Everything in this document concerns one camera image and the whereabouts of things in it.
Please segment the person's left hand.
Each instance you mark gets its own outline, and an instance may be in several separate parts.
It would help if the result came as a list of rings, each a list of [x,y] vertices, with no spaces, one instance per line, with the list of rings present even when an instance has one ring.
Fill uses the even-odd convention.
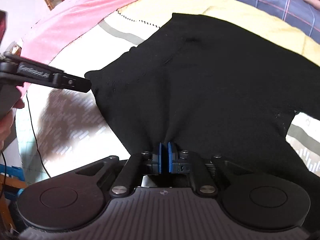
[[[11,133],[16,109],[24,108],[21,91],[15,86],[1,85],[1,150]]]

